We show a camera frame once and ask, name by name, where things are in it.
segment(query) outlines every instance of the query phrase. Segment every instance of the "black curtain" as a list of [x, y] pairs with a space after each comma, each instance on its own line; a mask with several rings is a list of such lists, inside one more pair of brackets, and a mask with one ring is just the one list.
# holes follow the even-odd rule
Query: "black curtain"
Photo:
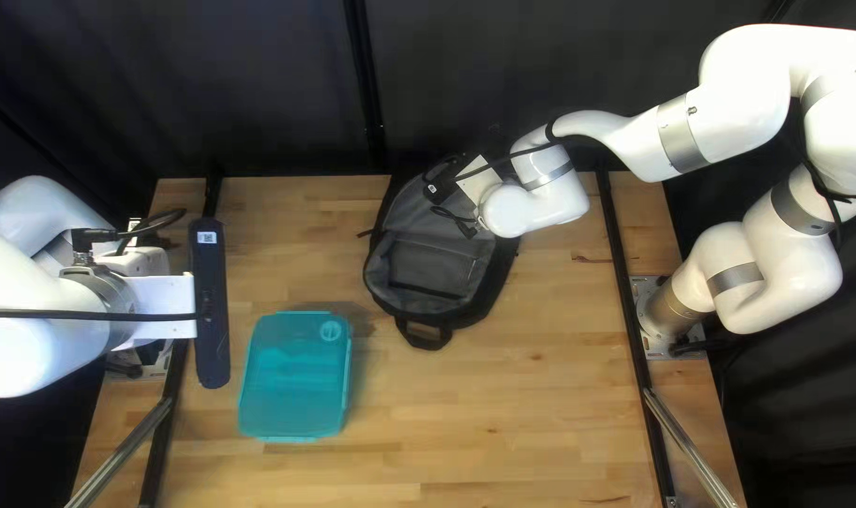
[[[784, 23], [856, 29], [856, 0], [801, 0]], [[665, 183], [683, 255], [709, 226], [738, 221], [799, 164], [800, 108], [761, 148]], [[748, 504], [856, 506], [856, 218], [842, 228], [844, 282], [822, 305], [771, 329], [712, 337], [710, 355]]]
[[[503, 155], [575, 110], [635, 115], [697, 86], [719, 34], [769, 0], [367, 0], [391, 166], [478, 147]], [[579, 167], [601, 145], [569, 141]]]
[[0, 76], [99, 171], [367, 170], [341, 0], [0, 2]]
[[103, 376], [99, 358], [34, 393], [0, 398], [0, 508], [67, 503]]
[[0, 190], [29, 175], [47, 176], [72, 190], [116, 227], [149, 209], [155, 178], [105, 165], [72, 135], [0, 78]]

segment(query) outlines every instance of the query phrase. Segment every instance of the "metal bracket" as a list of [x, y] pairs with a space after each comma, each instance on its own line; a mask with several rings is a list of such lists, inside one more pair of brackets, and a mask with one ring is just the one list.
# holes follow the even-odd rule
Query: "metal bracket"
[[[640, 309], [643, 306], [639, 305], [638, 302], [644, 302], [648, 299], [659, 287], [657, 285], [657, 280], [660, 279], [660, 276], [657, 275], [645, 275], [645, 276], [633, 276], [629, 278], [629, 281], [632, 283], [632, 297], [635, 300], [636, 313], [641, 312]], [[635, 326], [638, 327], [638, 331], [641, 336], [641, 345], [645, 348], [645, 356], [648, 358], [648, 361], [651, 360], [702, 360], [707, 358], [707, 353], [703, 351], [697, 352], [686, 352], [681, 356], [674, 356], [669, 352], [669, 346], [674, 342], [675, 337], [669, 336], [651, 336], [648, 332], [645, 331], [637, 322]], [[705, 340], [704, 336], [704, 328], [701, 324], [697, 324], [692, 327], [691, 330], [688, 331], [688, 340], [692, 342], [703, 341]]]

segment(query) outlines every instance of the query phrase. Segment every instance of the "backpack strap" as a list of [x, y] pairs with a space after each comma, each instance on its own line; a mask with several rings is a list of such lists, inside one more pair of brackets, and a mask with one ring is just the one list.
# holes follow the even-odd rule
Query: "backpack strap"
[[431, 326], [409, 321], [401, 317], [395, 318], [396, 329], [412, 347], [428, 351], [438, 351], [453, 338], [453, 331], [446, 325]]

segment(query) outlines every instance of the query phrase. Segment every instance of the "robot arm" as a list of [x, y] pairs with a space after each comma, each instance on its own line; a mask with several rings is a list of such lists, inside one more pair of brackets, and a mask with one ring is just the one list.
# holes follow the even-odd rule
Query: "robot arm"
[[[588, 135], [638, 178], [659, 182], [749, 151], [781, 128], [789, 97], [800, 98], [808, 158], [829, 191], [856, 195], [856, 32], [758, 24], [714, 40], [701, 60], [700, 85], [631, 119], [578, 111], [523, 136], [513, 152]], [[549, 139], [547, 132], [554, 139]], [[512, 159], [523, 185], [486, 192], [482, 222], [499, 236], [578, 219], [588, 197], [553, 145]], [[545, 182], [529, 188], [526, 183]], [[856, 199], [836, 202], [841, 221]], [[768, 191], [743, 222], [713, 226], [655, 294], [638, 302], [652, 337], [675, 338], [716, 312], [735, 333], [763, 330], [832, 296], [841, 267], [828, 233], [834, 220], [804, 166]]]
[[[170, 276], [161, 248], [106, 256], [118, 241], [96, 243], [97, 262], [55, 262], [45, 246], [61, 242], [72, 259], [70, 231], [112, 228], [69, 190], [29, 176], [0, 191], [0, 310], [193, 315], [194, 277]], [[196, 337], [196, 320], [106, 320], [0, 317], [0, 397], [45, 387], [105, 352], [153, 340]]]
[[[638, 178], [659, 182], [766, 143], [782, 127], [790, 97], [802, 98], [810, 112], [815, 99], [821, 100], [829, 88], [843, 86], [844, 76], [855, 69], [854, 31], [783, 24], [742, 26], [710, 44], [701, 59], [701, 84], [682, 96], [633, 118], [576, 111], [553, 122], [551, 132], [554, 138], [593, 137]], [[818, 115], [806, 117], [809, 155], [818, 167], [831, 168], [828, 178], [848, 182], [849, 191], [856, 186], [856, 175], [843, 175], [850, 171], [842, 168], [851, 165], [840, 163], [856, 158], [856, 146], [844, 137], [856, 131], [855, 105], [849, 100], [832, 112], [821, 107], [819, 119]], [[547, 126], [541, 126], [524, 135], [511, 152], [552, 143], [555, 139], [548, 139], [546, 131]], [[832, 153], [813, 143], [832, 143]], [[563, 157], [568, 162], [557, 146], [514, 157], [512, 165], [523, 186], [539, 178], [543, 182], [546, 175], [549, 181], [526, 192], [506, 186], [488, 192], [481, 206], [488, 228], [499, 236], [514, 237], [573, 221], [587, 212], [588, 198], [578, 179], [556, 174]]]

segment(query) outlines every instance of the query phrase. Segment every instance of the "teal plastic container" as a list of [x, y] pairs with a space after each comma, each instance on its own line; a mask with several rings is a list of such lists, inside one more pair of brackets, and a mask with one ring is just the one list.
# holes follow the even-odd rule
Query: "teal plastic container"
[[272, 443], [310, 443], [340, 432], [350, 335], [345, 318], [330, 312], [261, 317], [249, 340], [240, 431]]

